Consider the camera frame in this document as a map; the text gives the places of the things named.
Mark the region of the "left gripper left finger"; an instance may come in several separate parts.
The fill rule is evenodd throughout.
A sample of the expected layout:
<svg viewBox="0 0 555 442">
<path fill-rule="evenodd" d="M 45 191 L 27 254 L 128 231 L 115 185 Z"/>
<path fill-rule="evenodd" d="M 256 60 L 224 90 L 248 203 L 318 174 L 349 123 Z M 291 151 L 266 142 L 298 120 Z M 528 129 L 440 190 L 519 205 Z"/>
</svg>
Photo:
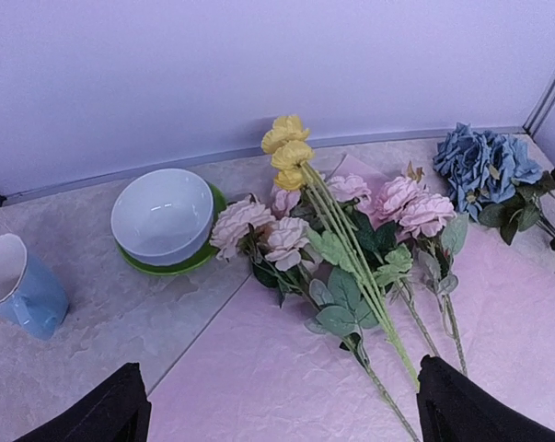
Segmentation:
<svg viewBox="0 0 555 442">
<path fill-rule="evenodd" d="M 140 365 L 126 363 L 68 410 L 18 440 L 146 441 L 151 411 Z"/>
</svg>

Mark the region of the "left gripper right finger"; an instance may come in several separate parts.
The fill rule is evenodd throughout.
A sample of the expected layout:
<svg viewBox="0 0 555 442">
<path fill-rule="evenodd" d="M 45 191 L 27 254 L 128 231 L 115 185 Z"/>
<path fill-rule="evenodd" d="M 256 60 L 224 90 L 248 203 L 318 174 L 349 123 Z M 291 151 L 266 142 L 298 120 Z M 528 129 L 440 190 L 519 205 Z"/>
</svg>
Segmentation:
<svg viewBox="0 0 555 442">
<path fill-rule="evenodd" d="M 418 380 L 424 442 L 555 441 L 555 431 L 497 401 L 440 357 L 421 360 Z"/>
</svg>

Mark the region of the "blue fake flower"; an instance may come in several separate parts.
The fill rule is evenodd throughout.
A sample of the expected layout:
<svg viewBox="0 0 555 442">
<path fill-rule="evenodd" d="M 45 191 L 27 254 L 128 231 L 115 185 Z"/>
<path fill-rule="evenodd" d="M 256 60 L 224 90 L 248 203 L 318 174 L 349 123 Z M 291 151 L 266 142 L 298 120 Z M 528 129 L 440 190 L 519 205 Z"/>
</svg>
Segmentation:
<svg viewBox="0 0 555 442">
<path fill-rule="evenodd" d="M 459 122 L 437 144 L 434 170 L 448 183 L 459 213 L 499 230 L 510 245 L 516 233 L 539 227 L 555 238 L 541 199 L 555 196 L 555 180 L 528 154 L 528 144 L 494 131 L 476 132 Z"/>
</svg>

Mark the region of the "white ceramic bowl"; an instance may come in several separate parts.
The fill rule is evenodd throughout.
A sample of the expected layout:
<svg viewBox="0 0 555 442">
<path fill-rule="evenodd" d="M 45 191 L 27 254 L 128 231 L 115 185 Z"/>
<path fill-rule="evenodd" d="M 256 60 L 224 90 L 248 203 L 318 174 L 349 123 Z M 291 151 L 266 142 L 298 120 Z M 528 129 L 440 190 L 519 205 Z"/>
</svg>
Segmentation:
<svg viewBox="0 0 555 442">
<path fill-rule="evenodd" d="M 132 181 L 110 215 L 113 237 L 146 262 L 196 248 L 214 220 L 209 184 L 185 169 L 160 169 Z"/>
</svg>

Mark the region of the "pink fake rose stems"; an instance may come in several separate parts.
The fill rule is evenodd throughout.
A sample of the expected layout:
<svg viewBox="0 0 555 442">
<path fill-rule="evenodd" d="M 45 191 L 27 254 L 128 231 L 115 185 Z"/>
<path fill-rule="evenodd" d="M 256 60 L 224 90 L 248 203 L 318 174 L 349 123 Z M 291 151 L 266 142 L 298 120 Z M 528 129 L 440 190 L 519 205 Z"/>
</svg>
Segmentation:
<svg viewBox="0 0 555 442">
<path fill-rule="evenodd" d="M 217 217 L 210 242 L 220 260 L 247 257 L 255 278 L 278 294 L 301 297 L 310 310 L 306 326 L 338 339 L 373 382 L 393 413 L 399 411 L 373 368 L 365 341 L 381 333 L 417 378 L 390 307 L 401 300 L 438 355 L 415 302 L 411 275 L 424 270 L 426 287 L 443 314 L 445 333 L 457 338 L 451 292 L 458 280 L 452 264 L 468 232 L 468 220 L 444 196 L 420 184 L 409 169 L 373 192 L 355 174 L 324 178 L 306 160 L 277 162 L 272 204 L 248 195 Z"/>
</svg>

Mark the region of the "green plate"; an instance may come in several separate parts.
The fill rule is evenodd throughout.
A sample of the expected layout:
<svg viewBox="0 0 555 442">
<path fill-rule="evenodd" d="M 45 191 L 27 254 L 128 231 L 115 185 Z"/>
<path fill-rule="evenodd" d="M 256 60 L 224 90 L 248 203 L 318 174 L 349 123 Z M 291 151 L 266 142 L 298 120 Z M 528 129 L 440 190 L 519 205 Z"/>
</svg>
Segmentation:
<svg viewBox="0 0 555 442">
<path fill-rule="evenodd" d="M 115 245 L 123 259 L 138 272 L 154 276 L 178 275 L 200 268 L 215 256 L 218 248 L 210 243 L 211 233 L 212 230 L 209 230 L 207 239 L 199 247 L 187 248 L 183 253 L 163 256 L 160 261 L 146 262 L 145 258 L 133 256 L 118 241 L 115 241 Z"/>
</svg>

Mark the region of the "yellow fake flower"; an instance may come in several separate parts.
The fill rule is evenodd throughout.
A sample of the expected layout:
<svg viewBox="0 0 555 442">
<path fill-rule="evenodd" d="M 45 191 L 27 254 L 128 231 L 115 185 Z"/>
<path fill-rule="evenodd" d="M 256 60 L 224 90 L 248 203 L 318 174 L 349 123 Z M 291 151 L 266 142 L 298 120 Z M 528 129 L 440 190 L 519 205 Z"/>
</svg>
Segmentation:
<svg viewBox="0 0 555 442">
<path fill-rule="evenodd" d="M 311 234 L 313 247 L 325 258 L 334 258 L 335 265 L 349 272 L 358 284 L 370 310 L 394 346 L 415 387 L 417 372 L 391 319 L 385 297 L 377 286 L 368 262 L 356 237 L 356 227 L 332 196 L 325 181 L 309 164 L 314 150 L 306 143 L 309 131 L 296 115 L 280 116 L 262 138 L 261 148 L 272 156 L 271 164 L 278 170 L 274 182 L 287 191 L 304 190 L 317 212 L 325 233 Z"/>
</svg>

